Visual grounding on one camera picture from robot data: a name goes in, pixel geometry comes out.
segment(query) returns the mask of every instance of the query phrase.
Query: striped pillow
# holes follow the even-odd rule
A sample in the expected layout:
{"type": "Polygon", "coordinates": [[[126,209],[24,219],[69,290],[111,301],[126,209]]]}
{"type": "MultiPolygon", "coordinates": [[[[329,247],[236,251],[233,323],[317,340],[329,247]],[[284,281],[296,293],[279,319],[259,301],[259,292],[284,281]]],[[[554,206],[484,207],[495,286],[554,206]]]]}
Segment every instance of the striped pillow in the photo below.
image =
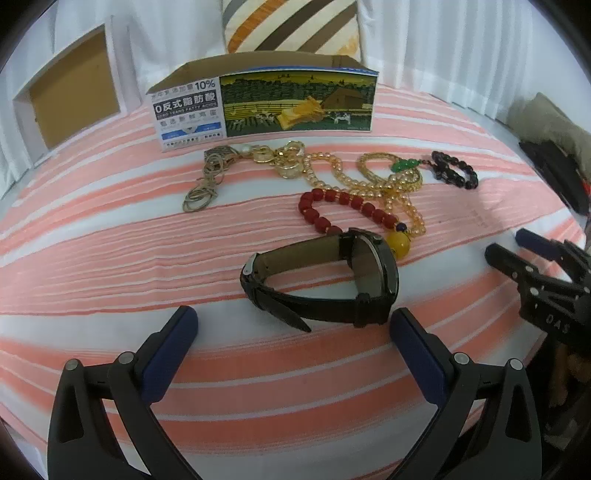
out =
{"type": "Polygon", "coordinates": [[[361,59],[356,0],[223,0],[229,53],[291,50],[361,59]]]}

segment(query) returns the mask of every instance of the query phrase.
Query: black bead bracelet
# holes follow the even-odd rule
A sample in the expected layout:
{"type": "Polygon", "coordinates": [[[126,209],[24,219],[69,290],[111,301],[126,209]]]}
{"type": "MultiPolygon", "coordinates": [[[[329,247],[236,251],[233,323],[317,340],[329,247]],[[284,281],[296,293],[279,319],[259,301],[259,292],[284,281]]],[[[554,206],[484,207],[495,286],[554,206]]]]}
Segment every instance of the black bead bracelet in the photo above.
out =
{"type": "Polygon", "coordinates": [[[474,168],[463,160],[438,151],[431,153],[431,158],[433,161],[429,162],[429,165],[431,165],[437,180],[443,180],[445,183],[454,184],[456,187],[465,188],[466,190],[473,190],[478,187],[478,175],[474,168]],[[450,165],[462,170],[466,174],[466,178],[462,177],[450,165]]]}

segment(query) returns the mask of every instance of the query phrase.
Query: black leather watch strap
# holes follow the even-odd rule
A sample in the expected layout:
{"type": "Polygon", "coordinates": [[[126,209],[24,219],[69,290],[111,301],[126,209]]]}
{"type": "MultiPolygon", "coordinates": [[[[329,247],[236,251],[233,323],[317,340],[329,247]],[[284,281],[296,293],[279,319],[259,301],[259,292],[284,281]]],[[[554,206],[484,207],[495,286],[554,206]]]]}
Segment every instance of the black leather watch strap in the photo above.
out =
{"type": "Polygon", "coordinates": [[[256,254],[242,271],[242,288],[254,305],[304,332],[311,330],[302,317],[356,327],[383,324],[388,320],[390,296],[361,293],[355,299],[314,299],[282,293],[264,284],[271,275],[297,268],[338,260],[347,260],[350,265],[353,236],[353,232],[324,236],[256,254]]]}

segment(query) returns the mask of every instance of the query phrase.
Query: yellow bead pendant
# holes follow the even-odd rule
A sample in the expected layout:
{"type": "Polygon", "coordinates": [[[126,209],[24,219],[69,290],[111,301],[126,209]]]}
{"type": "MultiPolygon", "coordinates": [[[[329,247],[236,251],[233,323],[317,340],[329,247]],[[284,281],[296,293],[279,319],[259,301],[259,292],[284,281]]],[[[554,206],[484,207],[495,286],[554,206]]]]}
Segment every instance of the yellow bead pendant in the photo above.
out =
{"type": "Polygon", "coordinates": [[[410,250],[410,239],[406,233],[391,232],[386,237],[386,243],[394,253],[396,260],[404,258],[410,250]]]}

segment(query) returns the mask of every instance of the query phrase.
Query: wooden panel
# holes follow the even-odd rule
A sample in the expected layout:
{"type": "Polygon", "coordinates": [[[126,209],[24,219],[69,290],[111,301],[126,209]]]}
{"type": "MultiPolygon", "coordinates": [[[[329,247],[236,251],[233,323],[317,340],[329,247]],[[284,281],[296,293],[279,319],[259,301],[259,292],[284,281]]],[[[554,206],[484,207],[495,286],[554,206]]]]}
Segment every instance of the wooden panel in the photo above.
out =
{"type": "Polygon", "coordinates": [[[48,148],[118,113],[105,32],[58,60],[31,86],[30,94],[48,148]]]}

